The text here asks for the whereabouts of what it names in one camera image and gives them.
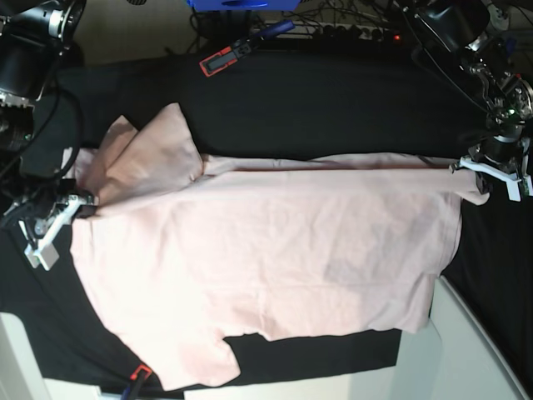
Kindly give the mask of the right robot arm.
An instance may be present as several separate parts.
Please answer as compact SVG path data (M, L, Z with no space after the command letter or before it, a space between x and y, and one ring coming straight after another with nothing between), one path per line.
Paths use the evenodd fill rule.
M81 150L82 110L57 82L85 7L84 1L1 3L1 226L19 224L32 255L43 254L80 208L95 204L67 178ZM39 177L24 173L22 162L47 127L34 126L34 108L47 91L72 104L77 131L62 166Z

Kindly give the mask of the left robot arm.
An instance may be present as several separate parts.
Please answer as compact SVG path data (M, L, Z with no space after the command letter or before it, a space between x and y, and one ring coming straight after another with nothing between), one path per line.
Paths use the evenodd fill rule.
M506 42L487 31L481 1L400 1L398 7L437 71L486 115L486 126L452 171L484 173L506 185L511 201L532 194L528 172L532 136L532 81L515 72Z

